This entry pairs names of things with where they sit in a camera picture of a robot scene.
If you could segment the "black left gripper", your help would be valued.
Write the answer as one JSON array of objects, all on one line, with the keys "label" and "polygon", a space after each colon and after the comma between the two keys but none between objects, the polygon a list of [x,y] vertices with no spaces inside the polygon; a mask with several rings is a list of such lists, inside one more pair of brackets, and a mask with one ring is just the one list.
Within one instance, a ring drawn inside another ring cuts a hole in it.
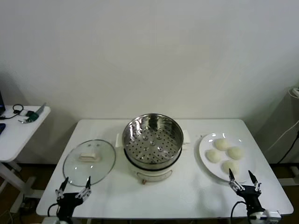
[{"label": "black left gripper", "polygon": [[77,206],[81,205],[81,199],[86,200],[91,194],[91,177],[87,179],[85,188],[77,193],[64,194],[65,187],[68,183],[67,177],[60,185],[59,189],[55,190],[57,196],[57,203],[59,210],[57,217],[59,220],[71,220],[74,210]]}]

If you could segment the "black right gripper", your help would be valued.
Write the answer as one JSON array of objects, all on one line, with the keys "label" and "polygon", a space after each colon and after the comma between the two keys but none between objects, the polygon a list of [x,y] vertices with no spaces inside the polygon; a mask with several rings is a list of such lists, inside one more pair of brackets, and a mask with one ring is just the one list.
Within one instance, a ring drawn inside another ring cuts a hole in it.
[{"label": "black right gripper", "polygon": [[238,196],[245,200],[248,213],[264,212],[265,209],[258,199],[261,195],[261,183],[250,170],[248,172],[254,186],[242,186],[235,180],[231,169],[229,169],[229,185]]}]

